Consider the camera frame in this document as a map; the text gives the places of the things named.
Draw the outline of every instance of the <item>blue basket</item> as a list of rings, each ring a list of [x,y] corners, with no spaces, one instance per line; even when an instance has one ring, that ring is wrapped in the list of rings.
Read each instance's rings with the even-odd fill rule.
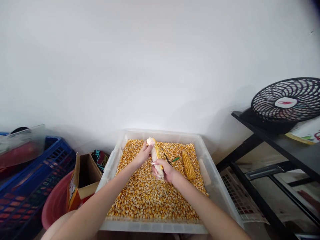
[[[46,147],[41,156],[0,187],[1,240],[27,239],[26,231],[41,220],[40,210],[52,189],[74,169],[76,154],[62,138],[46,137]]]

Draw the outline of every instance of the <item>corn cob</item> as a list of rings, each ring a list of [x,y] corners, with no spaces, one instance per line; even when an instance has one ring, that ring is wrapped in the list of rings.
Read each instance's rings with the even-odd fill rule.
[[[152,157],[152,161],[156,161],[158,158],[161,158],[161,154],[160,154],[160,150],[159,150],[159,146],[156,142],[156,140],[154,138],[149,137],[147,139],[147,144],[153,144],[154,143],[154,147],[151,150],[151,157]],[[164,175],[163,175],[163,166],[161,165],[154,165],[154,167],[156,168],[156,170],[158,171],[158,174],[160,175],[160,180],[164,180]]]
[[[184,171],[186,172],[188,179],[189,180],[195,179],[196,173],[192,166],[192,162],[185,150],[182,150],[182,161],[183,161]]]

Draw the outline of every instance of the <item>black metal shelf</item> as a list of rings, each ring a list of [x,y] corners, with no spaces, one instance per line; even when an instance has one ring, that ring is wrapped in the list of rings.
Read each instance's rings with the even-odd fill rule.
[[[308,145],[293,140],[286,135],[269,133],[240,119],[241,112],[234,111],[231,115],[268,143],[281,155],[294,163],[312,179],[320,182],[320,145]]]
[[[273,175],[293,169],[301,169],[313,180],[320,182],[320,164],[318,163],[320,145],[307,145],[290,139],[285,135],[269,133],[240,119],[240,113],[241,112],[235,111],[232,113],[232,116],[249,128],[253,132],[253,135],[246,139],[239,147],[237,147],[232,153],[230,153],[220,163],[217,164],[218,171],[221,172],[228,166],[231,167],[244,188],[250,194],[253,201],[257,204],[261,212],[264,214],[270,225],[273,226],[274,230],[281,239],[297,239],[297,237],[294,233],[286,229],[284,224],[254,188],[250,182],[253,179],[269,177],[275,183],[275,185],[279,187],[289,197],[289,199],[292,200],[313,221],[316,226],[319,227],[320,220],[313,215],[296,197],[294,197],[292,193],[290,193],[290,191],[288,191],[279,181],[277,181]],[[289,161],[274,164],[244,174],[235,162],[263,142],[268,143]],[[299,184],[304,184],[305,182],[312,182],[312,179],[294,182],[292,184],[297,186]]]

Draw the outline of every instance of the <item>fan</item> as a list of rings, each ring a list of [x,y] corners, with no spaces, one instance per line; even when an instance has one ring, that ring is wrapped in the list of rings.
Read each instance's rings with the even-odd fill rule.
[[[258,92],[240,118],[269,132],[284,134],[297,122],[320,115],[320,79],[291,78]]]

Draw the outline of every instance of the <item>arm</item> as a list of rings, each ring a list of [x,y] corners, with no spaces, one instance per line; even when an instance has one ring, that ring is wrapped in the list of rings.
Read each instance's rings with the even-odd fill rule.
[[[53,235],[51,240],[92,238],[98,232],[112,204],[132,174],[147,160],[152,147],[152,145],[147,147],[144,142],[135,159],[86,201]]]
[[[213,239],[249,240],[247,233],[223,210],[201,193],[184,176],[163,159],[154,162],[163,166],[165,179],[171,182],[199,215]]]

